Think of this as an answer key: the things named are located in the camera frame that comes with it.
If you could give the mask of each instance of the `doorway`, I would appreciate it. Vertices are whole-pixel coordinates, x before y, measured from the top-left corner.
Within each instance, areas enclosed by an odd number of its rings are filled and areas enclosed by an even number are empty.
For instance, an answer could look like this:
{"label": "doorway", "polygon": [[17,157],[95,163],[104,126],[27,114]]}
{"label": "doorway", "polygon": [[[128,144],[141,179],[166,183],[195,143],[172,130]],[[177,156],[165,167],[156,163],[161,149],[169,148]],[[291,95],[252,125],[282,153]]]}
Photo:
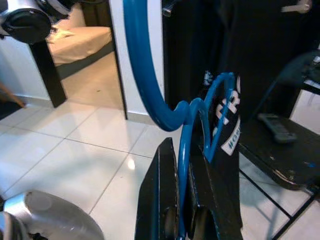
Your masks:
{"label": "doorway", "polygon": [[[46,45],[51,58],[47,62],[53,62],[51,68],[57,73],[57,79],[51,84],[55,82],[64,90],[64,93],[55,91],[53,95],[65,94],[69,102],[126,112],[108,2],[76,4],[68,19],[52,26]],[[47,72],[50,64],[41,63],[45,59],[39,57],[44,51],[39,53],[41,50],[36,46],[31,46],[31,50],[40,73]],[[52,100],[52,88],[48,84],[46,87]]]}

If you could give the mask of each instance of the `baseboard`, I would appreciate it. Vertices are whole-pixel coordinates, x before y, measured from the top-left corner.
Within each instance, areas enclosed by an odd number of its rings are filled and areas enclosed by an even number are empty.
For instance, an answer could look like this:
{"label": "baseboard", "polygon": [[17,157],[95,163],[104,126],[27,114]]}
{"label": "baseboard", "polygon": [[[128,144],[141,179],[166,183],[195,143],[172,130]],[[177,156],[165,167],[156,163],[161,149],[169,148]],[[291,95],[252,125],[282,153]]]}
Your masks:
{"label": "baseboard", "polygon": [[142,124],[154,125],[154,121],[147,114],[136,113],[136,112],[128,112],[127,113],[128,120],[133,122],[138,122]]}
{"label": "baseboard", "polygon": [[25,104],[32,104],[45,108],[53,108],[52,102],[48,99],[37,98],[32,96],[20,96],[16,95],[19,99],[21,99]]}

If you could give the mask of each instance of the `bedroom floor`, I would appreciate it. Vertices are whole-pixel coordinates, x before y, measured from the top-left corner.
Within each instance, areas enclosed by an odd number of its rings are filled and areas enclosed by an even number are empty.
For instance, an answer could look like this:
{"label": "bedroom floor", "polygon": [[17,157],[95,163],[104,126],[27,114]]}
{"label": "bedroom floor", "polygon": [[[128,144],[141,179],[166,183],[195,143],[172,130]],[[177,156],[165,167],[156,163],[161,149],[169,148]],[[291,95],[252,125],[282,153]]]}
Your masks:
{"label": "bedroom floor", "polygon": [[[89,213],[106,240],[133,240],[141,182],[158,144],[181,131],[125,120],[122,110],[74,103],[56,109],[28,106],[0,121],[0,195],[36,189],[62,197]],[[281,188],[243,156],[240,168],[292,214],[308,197]],[[242,175],[240,207],[244,240],[265,240],[287,221]],[[320,203],[281,238],[316,240]]]}
{"label": "bedroom floor", "polygon": [[70,102],[123,109],[115,52],[62,80]]}

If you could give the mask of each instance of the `black fabric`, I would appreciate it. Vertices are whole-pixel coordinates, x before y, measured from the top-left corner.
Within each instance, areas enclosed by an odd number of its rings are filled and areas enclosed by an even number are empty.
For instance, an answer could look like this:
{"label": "black fabric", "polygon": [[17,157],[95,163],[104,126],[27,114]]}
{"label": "black fabric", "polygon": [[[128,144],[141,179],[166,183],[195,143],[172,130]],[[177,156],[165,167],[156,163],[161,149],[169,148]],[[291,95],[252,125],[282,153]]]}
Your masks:
{"label": "black fabric", "polygon": [[13,114],[14,112],[18,111],[19,109],[21,109],[21,107],[15,102],[6,101],[6,102],[0,103],[0,120]]}
{"label": "black fabric", "polygon": [[0,13],[8,10],[8,0],[0,0]]}
{"label": "black fabric", "polygon": [[[171,17],[163,18],[165,95],[172,109],[181,100],[204,98],[209,87],[203,84],[205,73],[210,73],[212,77],[219,74],[218,65],[223,52],[221,45],[225,30],[217,12],[218,7],[219,2],[216,0],[184,0],[177,2]],[[216,109],[218,106],[224,106],[223,98],[224,92],[221,86],[209,111],[211,132],[214,131],[219,120]],[[229,112],[227,116],[229,122],[223,128],[212,165],[221,174],[234,205],[238,222],[242,225],[238,141],[233,143],[234,149],[231,155],[221,149],[222,144],[232,137],[234,131],[237,131],[239,105],[235,108],[236,111]],[[201,146],[202,127],[199,120],[194,126],[193,133],[193,140]]]}
{"label": "black fabric", "polygon": [[[294,0],[224,0],[218,10],[225,25],[218,72],[236,72],[242,79],[241,119],[246,121],[284,66],[295,56],[319,44],[319,1],[307,14],[281,12]],[[282,111],[297,99],[284,90]]]}

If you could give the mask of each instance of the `beige bed sheet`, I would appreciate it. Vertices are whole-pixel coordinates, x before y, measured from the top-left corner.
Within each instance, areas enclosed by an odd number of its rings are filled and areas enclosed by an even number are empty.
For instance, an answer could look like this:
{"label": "beige bed sheet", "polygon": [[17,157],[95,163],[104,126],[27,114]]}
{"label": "beige bed sheet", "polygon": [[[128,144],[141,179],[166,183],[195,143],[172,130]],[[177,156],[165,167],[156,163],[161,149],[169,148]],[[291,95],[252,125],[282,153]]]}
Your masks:
{"label": "beige bed sheet", "polygon": [[48,43],[56,66],[85,59],[112,41],[109,27],[75,27],[69,31],[75,35],[59,39],[56,43]]}

